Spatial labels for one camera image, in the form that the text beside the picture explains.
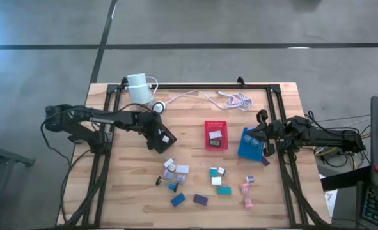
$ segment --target red basket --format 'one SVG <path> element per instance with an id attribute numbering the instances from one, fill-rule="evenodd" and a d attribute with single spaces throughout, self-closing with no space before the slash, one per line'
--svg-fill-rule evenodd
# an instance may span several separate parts
<path id="1" fill-rule="evenodd" d="M 209 144 L 210 137 L 209 132 L 221 131 L 222 137 L 217 138 L 216 140 L 221 141 L 220 147 L 211 146 Z M 227 150 L 228 149 L 228 140 L 227 140 L 227 122 L 225 121 L 205 121 L 204 122 L 204 148 L 206 150 Z"/>

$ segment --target concrete floor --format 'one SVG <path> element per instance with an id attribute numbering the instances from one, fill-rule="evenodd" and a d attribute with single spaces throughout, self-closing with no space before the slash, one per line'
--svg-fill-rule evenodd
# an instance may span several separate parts
<path id="1" fill-rule="evenodd" d="M 0 1 L 0 45 L 99 44 L 110 3 Z M 370 42 L 378 43 L 378 1 L 368 0 L 119 0 L 107 41 Z M 32 168 L 16 166 L 0 205 L 0 229 L 54 225 L 67 166 L 46 148 L 39 126 L 45 106 L 84 103 L 96 56 L 96 49 L 0 50 L 0 147 L 36 158 Z M 161 82 L 233 82 L 237 76 L 297 82 L 304 111 L 329 119 L 370 113 L 370 97 L 378 95 L 378 48 L 107 50 L 97 82 L 120 82 L 136 72 Z M 66 135 L 48 137 L 72 155 Z"/>

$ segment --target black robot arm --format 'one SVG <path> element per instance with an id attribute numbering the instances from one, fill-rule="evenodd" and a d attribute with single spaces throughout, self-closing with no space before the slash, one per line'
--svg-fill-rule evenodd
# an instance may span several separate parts
<path id="1" fill-rule="evenodd" d="M 361 135 L 351 129 L 328 130 L 313 125 L 313 122 L 294 116 L 287 119 L 284 123 L 275 120 L 267 124 L 267 111 L 261 110 L 257 114 L 257 121 L 260 123 L 256 128 L 248 130 L 246 134 L 259 141 L 267 142 L 264 155 L 272 155 L 275 150 L 269 139 L 279 142 L 281 150 L 298 152 L 302 146 L 329 146 L 338 147 L 343 151 L 358 153 L 365 150 Z"/>
<path id="2" fill-rule="evenodd" d="M 104 112 L 87 108 L 83 105 L 55 105 L 45 108 L 47 119 L 45 127 L 52 132 L 67 132 L 68 139 L 74 143 L 86 141 L 91 152 L 96 153 L 106 147 L 105 132 L 92 131 L 80 122 L 90 121 L 114 125 L 126 131 L 135 131 L 147 139 L 148 149 L 163 153 L 175 141 L 176 137 L 162 124 L 160 114 L 152 111 L 116 111 Z"/>

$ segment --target teal cube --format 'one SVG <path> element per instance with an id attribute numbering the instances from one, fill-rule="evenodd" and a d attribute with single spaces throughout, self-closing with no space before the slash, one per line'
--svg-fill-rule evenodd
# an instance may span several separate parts
<path id="1" fill-rule="evenodd" d="M 217 187 L 217 194 L 219 195 L 231 195 L 232 188 L 230 186 L 218 186 Z"/>
<path id="2" fill-rule="evenodd" d="M 210 168 L 210 176 L 218 176 L 217 168 Z"/>

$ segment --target wooden table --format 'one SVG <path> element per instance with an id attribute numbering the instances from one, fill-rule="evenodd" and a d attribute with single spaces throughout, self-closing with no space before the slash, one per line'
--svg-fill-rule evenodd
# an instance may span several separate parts
<path id="1" fill-rule="evenodd" d="M 287 117 L 303 116 L 296 83 L 280 83 L 280 85 Z M 106 88 L 107 84 L 92 84 L 86 106 L 102 109 Z M 166 101 L 186 91 L 186 89 L 158 90 L 155 97 L 156 100 Z M 203 91 L 221 105 L 226 100 L 225 97 L 218 96 L 215 89 Z M 238 89 L 222 89 L 222 91 L 228 94 L 239 92 Z M 242 129 L 257 125 L 256 113 L 260 109 L 269 110 L 265 90 L 241 89 L 240 91 L 254 101 L 252 108 L 246 112 L 238 109 L 222 111 L 212 103 L 208 103 L 203 95 L 182 97 L 168 104 L 162 114 L 162 121 L 176 136 L 177 142 L 163 154 L 148 150 L 145 138 L 137 133 L 116 129 L 101 227 L 288 226 L 277 156 L 268 158 L 271 164 L 267 167 L 261 162 L 249 161 L 237 156 Z M 128 93 L 122 92 L 120 107 L 130 103 Z M 277 105 L 275 106 L 276 114 L 280 114 Z M 204 149 L 206 120 L 227 121 L 228 150 Z M 74 158 L 87 149 L 87 145 L 77 146 Z M 303 194 L 319 215 L 329 222 L 324 192 L 312 151 L 302 149 L 297 156 Z M 178 193 L 182 192 L 185 195 L 186 201 L 177 208 L 171 205 L 170 200 L 178 193 L 174 194 L 167 186 L 155 186 L 156 178 L 163 174 L 163 163 L 169 158 L 174 158 L 176 164 L 190 166 L 190 173 L 178 190 Z M 64 198 L 68 217 L 86 195 L 92 160 L 93 155 L 88 153 L 70 173 Z M 210 184 L 209 169 L 212 166 L 226 169 L 223 183 L 232 187 L 232 195 L 217 195 L 216 187 Z M 244 196 L 239 189 L 245 176 L 255 177 L 250 197 L 256 205 L 251 210 L 245 209 Z M 195 194 L 208 197 L 208 205 L 194 203 Z M 293 204 L 299 221 L 295 199 Z M 62 216 L 59 216 L 58 223 L 62 223 Z"/>

